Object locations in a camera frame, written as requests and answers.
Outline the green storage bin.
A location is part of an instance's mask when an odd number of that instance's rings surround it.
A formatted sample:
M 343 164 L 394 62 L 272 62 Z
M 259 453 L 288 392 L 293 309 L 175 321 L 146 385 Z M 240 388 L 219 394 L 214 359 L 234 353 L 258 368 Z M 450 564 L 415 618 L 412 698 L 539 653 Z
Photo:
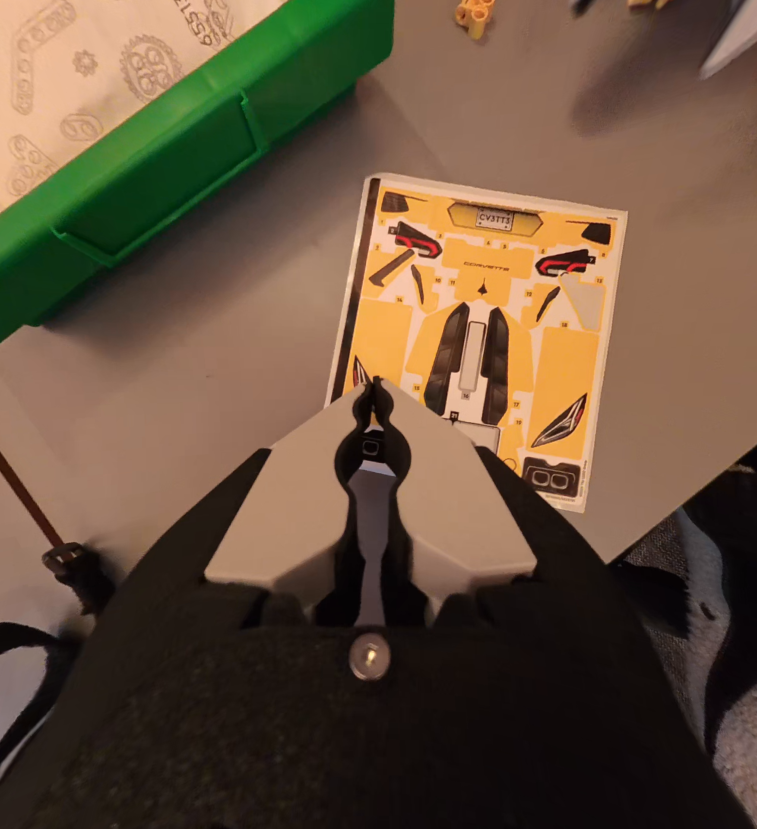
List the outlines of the green storage bin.
M 0 343 L 37 326 L 388 57 L 394 2 L 284 2 L 0 212 Z

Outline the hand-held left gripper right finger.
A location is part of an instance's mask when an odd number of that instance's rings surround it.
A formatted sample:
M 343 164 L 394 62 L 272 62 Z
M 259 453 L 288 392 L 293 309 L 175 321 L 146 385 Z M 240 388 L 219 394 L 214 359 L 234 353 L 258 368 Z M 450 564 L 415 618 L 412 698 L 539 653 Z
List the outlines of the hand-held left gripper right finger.
M 411 542 L 402 573 L 433 611 L 451 595 L 531 576 L 537 558 L 472 440 L 385 378 L 378 420 Z

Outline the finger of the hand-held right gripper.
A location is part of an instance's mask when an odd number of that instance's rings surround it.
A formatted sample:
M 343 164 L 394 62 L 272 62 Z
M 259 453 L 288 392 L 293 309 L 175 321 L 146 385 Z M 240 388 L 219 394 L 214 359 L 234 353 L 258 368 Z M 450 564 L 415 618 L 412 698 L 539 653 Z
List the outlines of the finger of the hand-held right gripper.
M 699 70 L 707 79 L 757 43 L 757 1 L 730 3 L 730 16 Z

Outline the scattered yellow toy pieces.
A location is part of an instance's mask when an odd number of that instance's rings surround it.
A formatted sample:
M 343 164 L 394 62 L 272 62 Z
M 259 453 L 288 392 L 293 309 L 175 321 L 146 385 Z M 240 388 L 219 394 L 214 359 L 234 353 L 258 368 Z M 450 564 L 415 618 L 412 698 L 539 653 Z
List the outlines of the scattered yellow toy pieces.
M 727 4 L 727 13 L 723 27 L 731 14 L 730 3 Z M 489 25 L 493 18 L 495 1 L 462 1 L 458 2 L 455 9 L 456 23 L 465 28 L 469 36 L 474 39 L 480 39 L 485 33 L 486 26 Z

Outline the colourful printed leaflet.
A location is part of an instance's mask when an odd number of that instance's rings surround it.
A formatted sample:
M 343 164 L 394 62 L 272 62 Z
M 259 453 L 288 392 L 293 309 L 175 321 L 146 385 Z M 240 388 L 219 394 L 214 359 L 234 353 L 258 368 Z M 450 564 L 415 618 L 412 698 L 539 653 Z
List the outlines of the colourful printed leaflet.
M 628 212 L 364 181 L 324 403 L 380 376 L 582 514 Z

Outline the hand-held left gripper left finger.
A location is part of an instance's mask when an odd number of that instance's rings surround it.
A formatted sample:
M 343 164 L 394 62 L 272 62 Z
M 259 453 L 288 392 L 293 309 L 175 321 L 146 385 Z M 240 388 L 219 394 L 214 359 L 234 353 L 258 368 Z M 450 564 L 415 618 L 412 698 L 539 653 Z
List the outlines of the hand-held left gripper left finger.
M 305 609 L 333 591 L 349 513 L 335 460 L 371 391 L 370 383 L 356 386 L 272 445 L 205 569 L 207 581 L 290 594 Z

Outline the white paper stack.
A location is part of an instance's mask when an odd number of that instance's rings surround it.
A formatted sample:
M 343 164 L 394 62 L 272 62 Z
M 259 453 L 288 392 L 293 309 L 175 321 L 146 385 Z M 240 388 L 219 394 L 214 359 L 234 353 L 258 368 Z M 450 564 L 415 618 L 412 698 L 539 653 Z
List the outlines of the white paper stack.
M 0 1 L 0 212 L 283 1 Z

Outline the black white fuzzy cloth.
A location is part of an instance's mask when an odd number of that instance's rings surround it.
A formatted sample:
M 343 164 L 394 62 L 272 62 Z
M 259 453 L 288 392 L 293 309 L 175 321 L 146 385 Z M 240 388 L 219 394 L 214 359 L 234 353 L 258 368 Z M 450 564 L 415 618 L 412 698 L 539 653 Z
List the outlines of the black white fuzzy cloth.
M 757 447 L 611 569 L 691 731 L 757 827 Z

